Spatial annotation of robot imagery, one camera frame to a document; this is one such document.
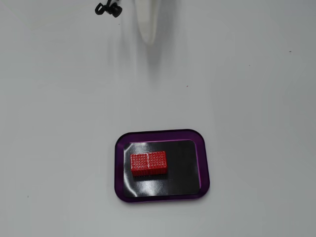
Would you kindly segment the white plastic gripper finger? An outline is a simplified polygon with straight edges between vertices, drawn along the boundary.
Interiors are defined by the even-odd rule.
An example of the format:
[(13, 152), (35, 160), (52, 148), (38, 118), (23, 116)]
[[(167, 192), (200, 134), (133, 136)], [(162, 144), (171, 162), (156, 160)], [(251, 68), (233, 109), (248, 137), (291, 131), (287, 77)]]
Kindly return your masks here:
[(155, 41), (158, 21), (158, 0), (135, 1), (138, 28), (147, 45)]

